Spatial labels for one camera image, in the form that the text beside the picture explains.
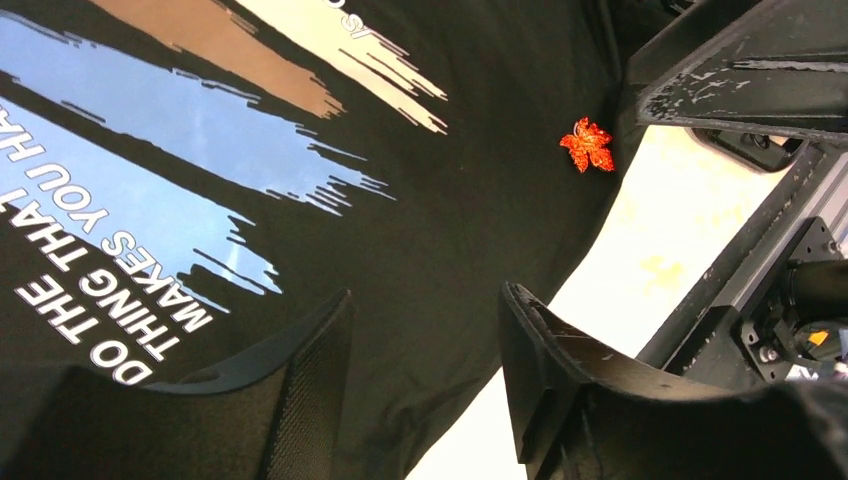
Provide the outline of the black printed t-shirt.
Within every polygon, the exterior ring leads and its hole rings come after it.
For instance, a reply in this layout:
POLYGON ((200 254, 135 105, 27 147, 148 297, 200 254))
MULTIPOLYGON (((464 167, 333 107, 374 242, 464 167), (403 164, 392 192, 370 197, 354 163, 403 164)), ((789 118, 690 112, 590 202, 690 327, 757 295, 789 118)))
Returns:
POLYGON ((1 370, 177 384, 342 290, 327 479, 402 479, 552 297, 620 185, 632 1, 5 1, 1 370))

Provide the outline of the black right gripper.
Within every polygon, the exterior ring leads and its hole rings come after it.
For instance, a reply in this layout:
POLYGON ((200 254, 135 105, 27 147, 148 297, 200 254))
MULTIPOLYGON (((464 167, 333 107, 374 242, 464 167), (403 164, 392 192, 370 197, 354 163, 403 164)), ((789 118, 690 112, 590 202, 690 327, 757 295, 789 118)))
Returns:
POLYGON ((807 140, 847 140, 847 4, 698 1, 631 57, 627 80, 643 88, 639 122, 704 128, 690 130, 702 145, 782 171, 807 140))

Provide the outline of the red maple leaf brooch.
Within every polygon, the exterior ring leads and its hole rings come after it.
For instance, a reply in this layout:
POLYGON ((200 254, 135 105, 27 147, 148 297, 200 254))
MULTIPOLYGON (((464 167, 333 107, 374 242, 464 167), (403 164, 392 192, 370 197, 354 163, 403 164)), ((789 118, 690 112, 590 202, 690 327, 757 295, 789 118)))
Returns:
POLYGON ((575 122, 571 133, 560 139, 559 145, 568 151, 580 173, 585 173, 590 166, 604 172, 613 172, 615 163, 608 148, 612 140, 611 134, 588 117, 583 117, 575 122))

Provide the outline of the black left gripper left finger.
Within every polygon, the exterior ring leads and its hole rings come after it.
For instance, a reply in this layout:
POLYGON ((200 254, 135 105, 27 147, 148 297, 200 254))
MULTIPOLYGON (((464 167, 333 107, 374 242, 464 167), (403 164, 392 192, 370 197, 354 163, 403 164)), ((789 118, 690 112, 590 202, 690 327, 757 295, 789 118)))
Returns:
POLYGON ((177 384, 71 365, 1 370, 5 479, 327 479, 348 372, 351 295, 177 384))

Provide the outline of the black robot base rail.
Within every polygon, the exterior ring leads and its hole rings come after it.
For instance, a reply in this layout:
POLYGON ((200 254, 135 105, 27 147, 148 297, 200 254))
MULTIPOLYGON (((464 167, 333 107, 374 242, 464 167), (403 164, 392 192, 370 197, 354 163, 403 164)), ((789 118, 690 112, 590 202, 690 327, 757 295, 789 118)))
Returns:
POLYGON ((754 312, 778 297, 792 263, 847 256, 847 152, 810 146, 703 271, 638 360, 731 390, 787 376, 754 312))

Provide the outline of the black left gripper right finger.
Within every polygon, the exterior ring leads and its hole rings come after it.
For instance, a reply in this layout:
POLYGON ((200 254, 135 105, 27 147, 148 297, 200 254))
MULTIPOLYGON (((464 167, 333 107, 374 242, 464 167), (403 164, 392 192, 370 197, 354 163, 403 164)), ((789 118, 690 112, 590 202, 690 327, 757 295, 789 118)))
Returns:
POLYGON ((518 462, 531 479, 843 479, 847 385, 733 392, 656 369, 519 284, 498 300, 518 462))

